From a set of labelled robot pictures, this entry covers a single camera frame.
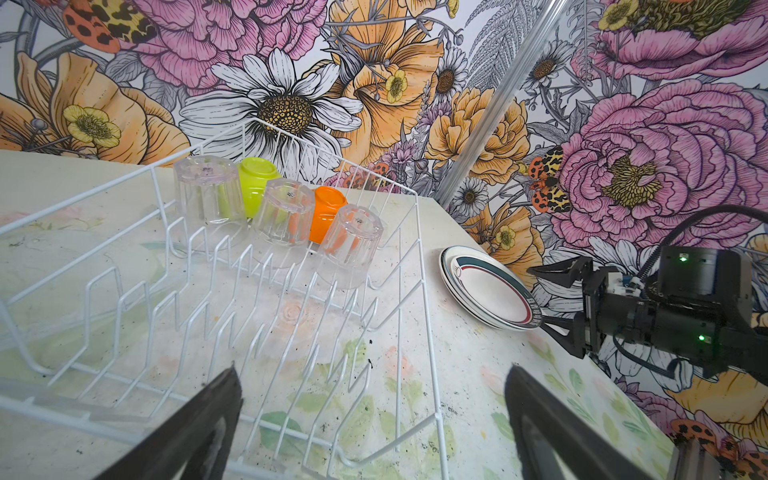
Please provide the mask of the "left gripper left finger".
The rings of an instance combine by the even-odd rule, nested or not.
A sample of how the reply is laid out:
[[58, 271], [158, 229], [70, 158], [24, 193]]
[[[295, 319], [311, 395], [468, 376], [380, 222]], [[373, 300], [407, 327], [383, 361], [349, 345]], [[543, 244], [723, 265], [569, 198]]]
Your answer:
[[243, 404], [235, 368], [222, 371], [99, 479], [221, 479]]

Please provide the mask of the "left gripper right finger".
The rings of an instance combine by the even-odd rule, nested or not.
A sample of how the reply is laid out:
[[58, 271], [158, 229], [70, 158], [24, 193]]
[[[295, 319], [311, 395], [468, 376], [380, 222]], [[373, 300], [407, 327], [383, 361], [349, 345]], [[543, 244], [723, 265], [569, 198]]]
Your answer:
[[525, 479], [562, 479], [564, 466], [578, 479], [649, 477], [524, 368], [511, 368], [504, 398]]

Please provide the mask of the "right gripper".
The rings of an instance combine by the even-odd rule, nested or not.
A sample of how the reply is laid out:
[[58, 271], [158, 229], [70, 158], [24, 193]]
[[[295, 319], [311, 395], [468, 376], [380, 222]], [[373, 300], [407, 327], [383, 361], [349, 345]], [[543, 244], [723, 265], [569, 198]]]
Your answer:
[[582, 281], [584, 314], [543, 316], [540, 329], [569, 355], [583, 359], [591, 339], [610, 336], [618, 350], [640, 344], [672, 354], [656, 373], [672, 378], [687, 361], [707, 377], [730, 368], [767, 381], [767, 330], [752, 319], [750, 259], [733, 250], [663, 247], [654, 280], [633, 288], [608, 267], [577, 256], [529, 267], [527, 273], [561, 287]]

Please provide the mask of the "green red rimmed plate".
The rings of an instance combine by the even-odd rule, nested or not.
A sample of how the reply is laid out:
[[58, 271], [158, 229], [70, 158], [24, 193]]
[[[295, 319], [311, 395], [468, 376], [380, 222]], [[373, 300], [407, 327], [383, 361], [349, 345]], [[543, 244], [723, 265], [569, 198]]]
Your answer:
[[451, 266], [459, 277], [460, 288], [500, 329], [540, 327], [542, 313], [532, 294], [498, 262], [487, 256], [464, 254], [454, 258]]

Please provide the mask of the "white wire dish rack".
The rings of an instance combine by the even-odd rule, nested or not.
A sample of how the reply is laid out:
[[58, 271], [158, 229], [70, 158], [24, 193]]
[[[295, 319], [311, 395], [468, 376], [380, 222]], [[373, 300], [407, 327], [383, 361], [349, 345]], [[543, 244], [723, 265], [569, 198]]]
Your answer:
[[96, 476], [234, 369], [229, 478], [447, 478], [436, 207], [354, 178], [384, 229], [351, 287], [316, 246], [184, 217], [170, 168], [4, 153], [2, 477]]

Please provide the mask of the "blue rimmed watermelon plate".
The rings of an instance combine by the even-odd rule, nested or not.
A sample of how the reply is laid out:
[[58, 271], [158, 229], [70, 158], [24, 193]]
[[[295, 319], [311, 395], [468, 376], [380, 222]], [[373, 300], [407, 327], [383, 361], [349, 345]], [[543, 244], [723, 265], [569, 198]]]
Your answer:
[[480, 307], [460, 288], [459, 277], [455, 273], [455, 268], [451, 266], [451, 262], [454, 258], [464, 254], [480, 254], [480, 251], [467, 246], [455, 245], [446, 247], [440, 252], [438, 265], [441, 278], [454, 299], [472, 317], [490, 328], [500, 329], [501, 326], [497, 322], [492, 321], [488, 315], [482, 313]]

